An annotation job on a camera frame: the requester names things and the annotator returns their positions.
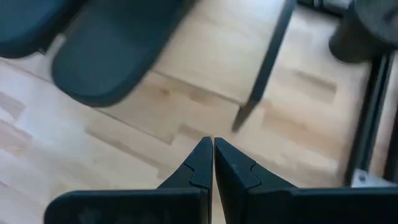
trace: black pad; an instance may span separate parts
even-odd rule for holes
[[[221,138],[215,167],[226,224],[396,223],[398,188],[298,189]]]
[[[53,61],[55,84],[88,106],[122,100],[193,0],[93,0]]]
[[[0,0],[0,56],[30,55],[51,40],[84,0]]]
[[[156,190],[88,190],[56,198],[44,224],[210,224],[213,143],[203,138]]]

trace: light wood floor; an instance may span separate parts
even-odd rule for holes
[[[46,56],[0,58],[1,224],[42,223],[51,199],[71,190],[156,188],[202,136],[224,137],[299,187],[341,185],[366,75],[325,80],[284,75],[281,67],[263,103],[233,134],[238,105],[155,72],[114,107],[96,110],[73,101],[49,76],[60,43],[62,37]],[[386,157],[397,75],[394,67],[372,163],[375,174]],[[224,223],[216,187],[214,195],[213,223]]]

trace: wooden floor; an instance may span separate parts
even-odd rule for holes
[[[92,109],[51,82],[51,58],[0,58],[0,223],[38,224],[47,204],[77,189],[153,189],[202,136],[221,136],[299,187],[338,187],[356,129],[367,76],[284,75],[279,67],[243,129],[238,105],[149,72],[120,104]],[[310,57],[314,64],[325,58]],[[372,172],[380,174],[398,100],[398,68],[386,96]],[[224,223],[214,187],[213,223]]]

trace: black plastic object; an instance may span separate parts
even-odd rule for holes
[[[348,9],[352,0],[298,0],[297,2],[310,9],[331,14],[332,16],[342,16]]]
[[[44,224],[210,224],[213,143],[203,138],[156,190],[90,190],[56,198]]]
[[[93,0],[55,57],[54,83],[88,106],[122,100],[194,0]]]
[[[215,168],[227,224],[396,222],[398,188],[297,189],[221,138]]]
[[[46,49],[84,0],[0,0],[0,57]]]
[[[348,63],[372,60],[397,46],[396,0],[354,0],[329,41],[332,54]]]
[[[393,58],[394,54],[386,54],[372,61],[368,86],[345,174],[347,186],[351,185],[356,169],[369,171]]]
[[[388,156],[384,168],[384,178],[391,182],[398,183],[398,108],[394,127],[392,128]]]

